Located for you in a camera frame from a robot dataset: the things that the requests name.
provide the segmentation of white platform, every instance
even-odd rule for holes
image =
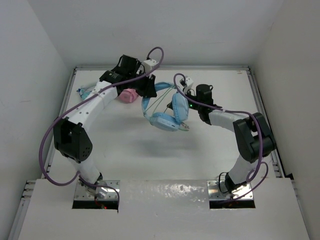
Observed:
[[[195,85],[212,84],[215,103],[230,110],[257,112],[246,71],[170,69],[156,71],[157,82],[175,73]],[[80,102],[76,90],[104,71],[77,71],[67,107]],[[170,96],[159,111],[165,109]],[[255,209],[209,209],[206,180],[234,165],[235,135],[203,123],[190,111],[189,132],[164,132],[142,116],[141,101],[113,101],[89,134],[96,165],[104,179],[120,180],[115,210],[72,209],[75,183],[57,187],[37,180],[20,240],[307,240],[308,234],[289,179],[276,178],[271,158],[265,182],[253,193]],[[75,173],[54,152],[49,174],[65,182]],[[253,185],[264,175],[261,171]]]

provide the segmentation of white table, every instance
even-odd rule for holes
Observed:
[[[213,85],[216,104],[257,112],[245,70],[168,68],[155,72],[156,82],[172,82],[177,72],[190,76],[195,85]],[[103,73],[78,70],[67,108],[80,102],[76,89]],[[276,178],[270,157],[265,159],[268,178],[253,193],[256,208],[210,210],[206,180],[234,165],[239,155],[235,135],[203,123],[194,110],[186,123],[189,132],[161,131],[143,117],[140,99],[131,104],[113,101],[88,135],[104,179],[120,180],[119,214],[72,209],[74,183],[57,187],[39,179],[19,239],[308,239],[291,182]],[[71,164],[59,152],[52,153],[50,176],[59,182],[72,178]],[[262,166],[253,184],[264,174]]]

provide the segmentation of gray wall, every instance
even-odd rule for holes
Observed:
[[[165,49],[164,64],[247,65],[283,0],[28,0],[65,62],[115,64]]]
[[[59,114],[70,70],[27,0],[0,2],[0,239],[7,239],[38,150]]]
[[[254,70],[312,239],[320,239],[319,46],[320,1],[287,0]]]

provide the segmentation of pink object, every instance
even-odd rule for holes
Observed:
[[[138,93],[136,92],[136,90],[128,88],[120,93],[119,98],[121,99],[121,101],[130,104],[138,98]]]

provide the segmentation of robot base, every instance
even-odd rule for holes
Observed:
[[[251,190],[250,183],[235,189],[234,191],[232,191],[231,194],[222,193],[219,190],[218,180],[208,180],[207,186],[208,186],[210,209],[254,209],[256,208],[255,202],[254,202],[254,195],[252,192],[248,193],[247,195],[240,198],[239,200],[235,200],[232,202],[224,202],[226,200],[229,200],[231,198],[237,198],[249,192]],[[220,187],[223,192],[227,191],[224,180],[220,180]]]
[[[100,185],[108,185],[120,192],[119,180],[102,180]],[[118,209],[118,195],[117,193],[108,188],[97,187],[96,191],[87,188],[79,180],[76,183],[73,209]]]

